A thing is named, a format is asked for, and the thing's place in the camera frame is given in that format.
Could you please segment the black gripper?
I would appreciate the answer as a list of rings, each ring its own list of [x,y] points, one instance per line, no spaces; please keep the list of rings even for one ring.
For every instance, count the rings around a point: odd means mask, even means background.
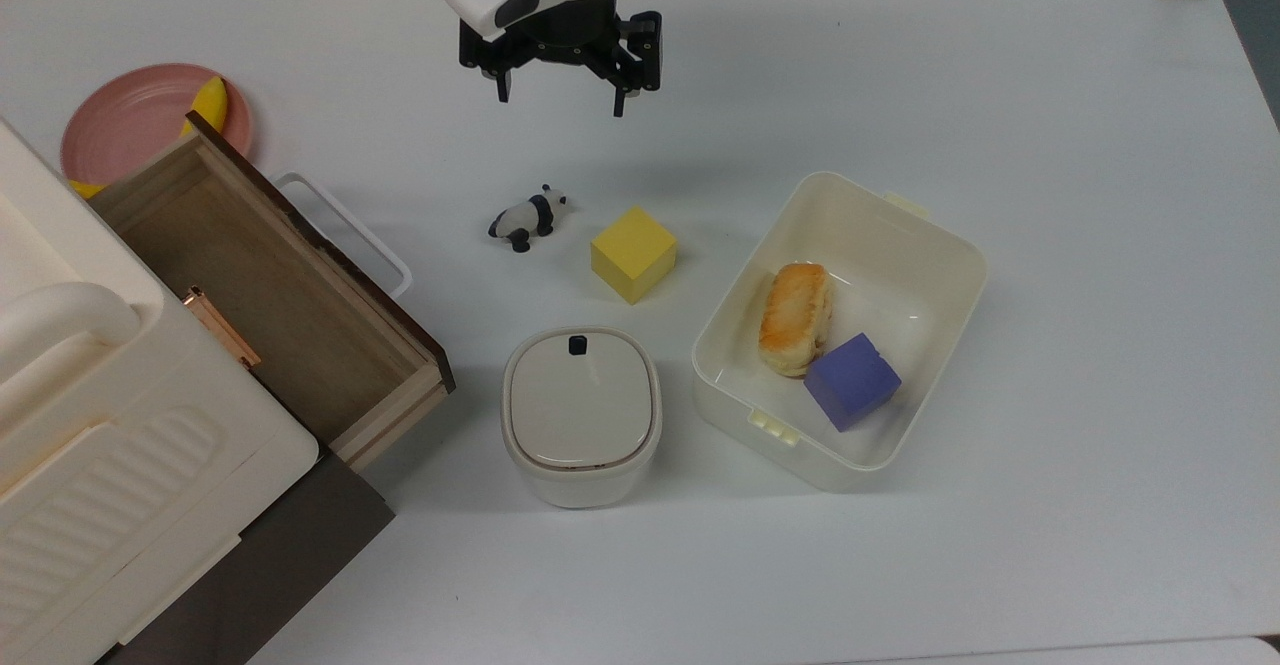
[[[584,66],[614,88],[613,116],[625,115],[628,96],[662,86],[659,12],[627,19],[617,0],[573,0],[527,15],[494,38],[460,24],[460,64],[495,81],[500,104],[509,104],[512,73],[530,61]]]

